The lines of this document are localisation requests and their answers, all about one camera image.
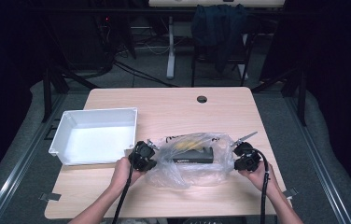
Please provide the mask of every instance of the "dark curtain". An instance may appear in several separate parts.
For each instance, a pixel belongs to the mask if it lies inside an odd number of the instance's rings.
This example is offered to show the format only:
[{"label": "dark curtain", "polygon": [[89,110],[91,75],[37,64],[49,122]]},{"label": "dark curtain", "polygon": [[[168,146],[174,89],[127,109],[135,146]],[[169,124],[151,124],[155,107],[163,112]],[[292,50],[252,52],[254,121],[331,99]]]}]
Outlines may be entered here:
[{"label": "dark curtain", "polygon": [[[322,9],[326,13],[312,20],[316,22],[280,21],[260,78],[276,77],[297,61],[309,59],[305,69],[307,90],[318,100],[334,154],[351,177],[351,1],[328,1],[324,5],[319,1],[288,0],[286,8]],[[319,36],[319,46],[306,57],[312,36]]]},{"label": "dark curtain", "polygon": [[0,0],[0,161],[29,109],[30,88],[49,62],[63,63],[40,21],[21,3]]}]

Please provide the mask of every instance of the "plastic bag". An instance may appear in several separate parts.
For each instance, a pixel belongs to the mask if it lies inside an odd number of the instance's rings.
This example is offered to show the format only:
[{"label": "plastic bag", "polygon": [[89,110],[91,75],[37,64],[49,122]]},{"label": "plastic bag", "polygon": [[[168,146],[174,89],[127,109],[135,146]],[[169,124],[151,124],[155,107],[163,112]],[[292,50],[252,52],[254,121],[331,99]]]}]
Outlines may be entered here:
[{"label": "plastic bag", "polygon": [[[233,141],[225,133],[191,133],[163,137],[150,143],[155,148],[153,159],[157,165],[147,172],[146,181],[154,187],[187,189],[192,185],[215,186],[226,180],[234,167]],[[195,154],[205,153],[205,156],[212,150],[212,163],[183,163],[183,160],[175,160],[177,156],[179,158],[179,155],[191,150]]]}]

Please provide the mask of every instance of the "white plastic tray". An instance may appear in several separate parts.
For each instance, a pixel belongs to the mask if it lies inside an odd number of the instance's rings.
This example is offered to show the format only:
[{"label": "white plastic tray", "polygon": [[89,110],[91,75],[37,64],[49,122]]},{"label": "white plastic tray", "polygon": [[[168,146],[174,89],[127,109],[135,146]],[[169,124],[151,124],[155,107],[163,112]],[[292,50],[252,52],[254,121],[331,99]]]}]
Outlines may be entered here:
[{"label": "white plastic tray", "polygon": [[49,153],[64,165],[111,163],[134,147],[137,108],[64,111]]}]

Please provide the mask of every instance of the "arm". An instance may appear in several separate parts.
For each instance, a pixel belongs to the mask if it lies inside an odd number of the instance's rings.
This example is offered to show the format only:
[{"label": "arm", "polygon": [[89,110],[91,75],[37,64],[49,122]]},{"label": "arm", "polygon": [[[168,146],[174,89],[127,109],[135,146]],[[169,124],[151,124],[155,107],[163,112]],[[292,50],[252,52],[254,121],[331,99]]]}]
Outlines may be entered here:
[{"label": "arm", "polygon": [[[94,203],[77,215],[73,220],[71,220],[70,223],[100,223],[106,211],[122,193],[129,177],[129,170],[130,163],[126,157],[118,160],[115,165],[115,172],[108,188],[97,198]],[[134,170],[131,185],[141,175],[143,175],[143,173]]]},{"label": "arm", "polygon": [[[271,164],[269,164],[269,182],[268,188],[266,189],[266,195],[274,206],[274,210],[280,218],[281,223],[284,224],[298,224],[302,223],[301,219],[292,209],[291,205],[288,203],[286,196],[284,196],[280,187],[278,186],[277,179],[274,175],[274,169]],[[260,162],[258,169],[254,172],[249,172],[247,170],[239,171],[239,173],[247,177],[254,186],[262,190],[263,186],[263,176],[265,174],[265,167],[263,161]]]}]

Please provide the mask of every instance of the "wooden table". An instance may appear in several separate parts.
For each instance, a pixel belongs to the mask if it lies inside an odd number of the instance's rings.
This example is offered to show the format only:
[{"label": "wooden table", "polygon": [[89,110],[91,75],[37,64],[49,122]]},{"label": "wooden table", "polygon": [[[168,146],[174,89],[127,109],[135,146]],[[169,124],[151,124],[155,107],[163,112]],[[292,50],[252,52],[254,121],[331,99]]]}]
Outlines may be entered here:
[{"label": "wooden table", "polygon": [[[205,96],[201,104],[198,96]],[[283,178],[260,114],[248,88],[97,89],[85,109],[137,107],[136,141],[186,133],[227,133],[233,140],[258,132],[247,141],[261,150],[274,167],[280,188]],[[72,218],[108,186],[113,164],[63,166],[49,201],[47,218]],[[118,201],[105,214],[113,217]],[[154,188],[144,177],[130,187],[119,217],[220,217],[260,214],[260,191],[236,171],[214,187]],[[269,200],[266,214],[274,214]]]}]

